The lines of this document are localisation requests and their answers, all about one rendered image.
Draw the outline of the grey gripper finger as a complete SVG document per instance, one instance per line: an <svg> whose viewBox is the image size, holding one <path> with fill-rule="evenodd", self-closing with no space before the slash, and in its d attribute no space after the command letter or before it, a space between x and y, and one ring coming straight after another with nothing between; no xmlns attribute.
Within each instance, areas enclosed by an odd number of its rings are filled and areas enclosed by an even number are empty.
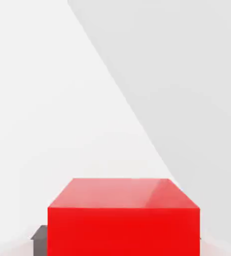
<svg viewBox="0 0 231 256"><path fill-rule="evenodd" d="M216 256L218 254L218 247L204 238L200 238L200 256Z"/></svg>

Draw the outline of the small red cube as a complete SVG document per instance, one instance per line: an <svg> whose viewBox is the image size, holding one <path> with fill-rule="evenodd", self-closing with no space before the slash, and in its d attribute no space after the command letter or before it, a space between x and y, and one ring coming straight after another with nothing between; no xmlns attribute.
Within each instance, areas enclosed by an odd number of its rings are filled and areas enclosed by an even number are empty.
<svg viewBox="0 0 231 256"><path fill-rule="evenodd" d="M47 209L47 256L200 253L200 208L168 178L75 178Z"/></svg>

